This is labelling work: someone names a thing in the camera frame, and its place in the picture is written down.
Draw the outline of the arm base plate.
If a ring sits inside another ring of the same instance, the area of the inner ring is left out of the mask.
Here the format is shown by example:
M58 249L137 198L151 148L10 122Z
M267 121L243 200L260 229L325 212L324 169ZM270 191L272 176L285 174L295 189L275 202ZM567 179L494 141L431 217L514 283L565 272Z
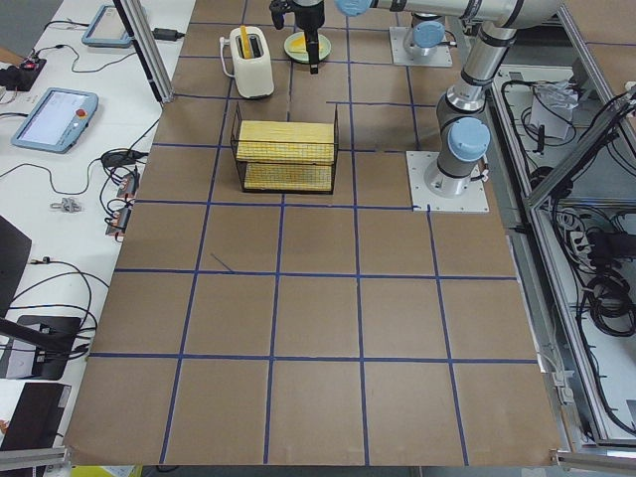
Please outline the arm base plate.
M434 151L405 153L412 210L422 213L489 213L479 167L475 165L465 178L449 178L438 169L437 156Z
M436 22L415 27L390 27L393 64L450 68L452 59L445 27Z

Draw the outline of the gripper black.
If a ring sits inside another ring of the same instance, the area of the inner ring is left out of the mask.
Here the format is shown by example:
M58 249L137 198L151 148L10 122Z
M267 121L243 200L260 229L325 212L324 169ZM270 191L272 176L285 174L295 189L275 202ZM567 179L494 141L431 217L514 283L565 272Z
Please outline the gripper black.
M296 26L304 31L310 74L317 75L320 63L318 30L325 22L324 1L293 0L292 10Z

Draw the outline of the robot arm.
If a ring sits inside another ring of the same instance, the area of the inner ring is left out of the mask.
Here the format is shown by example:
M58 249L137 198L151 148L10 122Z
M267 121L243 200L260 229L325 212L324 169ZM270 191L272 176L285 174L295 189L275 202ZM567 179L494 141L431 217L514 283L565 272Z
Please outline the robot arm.
M410 26L402 41L405 52L412 58L432 55L444 43L445 17L437 14L412 12Z
M537 26L557 12L560 1L338 1L338 10L349 17L372 8L408 11L462 20L480 20L478 36L461 75L436 107L441 150L424 173L426 187L440 197L455 198L471 182L491 134L479 115L488 88L519 30Z

